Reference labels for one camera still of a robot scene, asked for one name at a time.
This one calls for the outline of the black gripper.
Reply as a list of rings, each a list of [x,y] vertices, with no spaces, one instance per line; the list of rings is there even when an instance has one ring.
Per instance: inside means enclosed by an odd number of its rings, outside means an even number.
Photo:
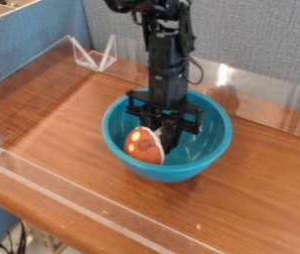
[[[203,109],[183,97],[171,106],[150,102],[146,89],[126,92],[126,112],[139,117],[140,125],[155,131],[162,127],[161,144],[166,154],[177,147],[182,131],[198,134],[202,126]]]

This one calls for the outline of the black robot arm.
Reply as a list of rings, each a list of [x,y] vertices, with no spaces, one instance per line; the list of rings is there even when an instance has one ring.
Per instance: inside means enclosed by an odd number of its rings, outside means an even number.
[[[181,134],[199,132],[203,109],[187,99],[189,65],[194,62],[190,6],[191,0],[103,0],[108,9],[128,13],[142,27],[149,53],[149,89],[126,92],[131,102],[127,112],[139,117],[140,125],[159,130],[165,152],[178,145]]]

